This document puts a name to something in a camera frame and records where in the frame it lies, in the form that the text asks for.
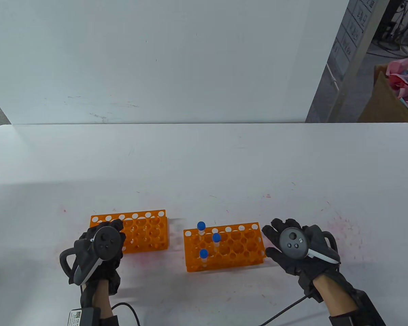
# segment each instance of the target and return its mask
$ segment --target person's arm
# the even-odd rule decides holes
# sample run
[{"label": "person's arm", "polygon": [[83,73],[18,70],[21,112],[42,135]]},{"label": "person's arm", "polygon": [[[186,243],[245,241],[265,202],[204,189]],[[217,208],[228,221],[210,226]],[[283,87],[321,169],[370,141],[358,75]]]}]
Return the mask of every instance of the person's arm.
[{"label": "person's arm", "polygon": [[319,291],[331,317],[343,315],[358,309],[355,301],[344,289],[332,279],[320,275],[313,280],[314,287]]},{"label": "person's arm", "polygon": [[100,308],[100,319],[106,319],[114,316],[111,303],[109,301],[109,281],[107,279],[101,279],[98,282],[97,290],[92,297],[92,305]]}]

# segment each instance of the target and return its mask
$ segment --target blue cap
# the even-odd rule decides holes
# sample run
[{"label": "blue cap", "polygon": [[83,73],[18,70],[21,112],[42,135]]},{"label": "blue cap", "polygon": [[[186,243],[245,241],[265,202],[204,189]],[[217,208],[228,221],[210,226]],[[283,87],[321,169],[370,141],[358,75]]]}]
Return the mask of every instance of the blue cap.
[{"label": "blue cap", "polygon": [[205,230],[205,223],[204,223],[203,221],[198,222],[197,228],[198,228],[198,230],[200,230],[200,231],[204,231],[204,230]]},{"label": "blue cap", "polygon": [[206,249],[201,249],[200,250],[200,257],[202,259],[206,259],[208,257],[208,251]]},{"label": "blue cap", "polygon": [[213,235],[213,242],[220,242],[221,241],[221,235],[219,233],[215,233]]}]

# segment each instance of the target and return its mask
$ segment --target wrist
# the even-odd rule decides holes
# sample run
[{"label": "wrist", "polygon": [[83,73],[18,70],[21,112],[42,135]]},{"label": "wrist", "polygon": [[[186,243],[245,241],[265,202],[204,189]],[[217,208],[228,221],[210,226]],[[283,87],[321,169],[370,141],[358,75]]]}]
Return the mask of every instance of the wrist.
[{"label": "wrist", "polygon": [[313,285],[325,301],[330,316],[343,315],[358,310],[349,293],[336,281],[322,274],[313,280]]}]

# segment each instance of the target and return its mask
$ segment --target wrist device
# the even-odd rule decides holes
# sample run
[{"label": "wrist device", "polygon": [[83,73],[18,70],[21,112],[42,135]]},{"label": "wrist device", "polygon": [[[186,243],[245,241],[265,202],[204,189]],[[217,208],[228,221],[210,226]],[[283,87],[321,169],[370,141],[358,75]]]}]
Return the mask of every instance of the wrist device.
[{"label": "wrist device", "polygon": [[[101,227],[92,239],[76,240],[73,248],[61,252],[59,261],[65,274],[74,284],[81,286],[103,261],[114,258],[121,246],[121,236],[117,229],[111,226]],[[78,263],[74,274],[67,263],[67,257],[70,255],[75,255],[75,261]]]},{"label": "wrist device", "polygon": [[300,260],[309,256],[317,257],[331,264],[339,264],[340,256],[337,252],[336,240],[327,231],[323,231],[322,234],[328,239],[330,247],[318,244],[314,239],[308,239],[306,234],[298,228],[288,227],[280,235],[281,251],[291,259]]}]

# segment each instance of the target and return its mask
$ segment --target label sticker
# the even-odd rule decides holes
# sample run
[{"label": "label sticker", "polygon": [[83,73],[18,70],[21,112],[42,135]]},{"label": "label sticker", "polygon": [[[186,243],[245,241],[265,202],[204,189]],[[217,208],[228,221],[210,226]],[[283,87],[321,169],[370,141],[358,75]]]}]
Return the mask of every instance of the label sticker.
[{"label": "label sticker", "polygon": [[82,316],[82,310],[72,310],[69,312],[68,326],[80,326],[80,319]]}]

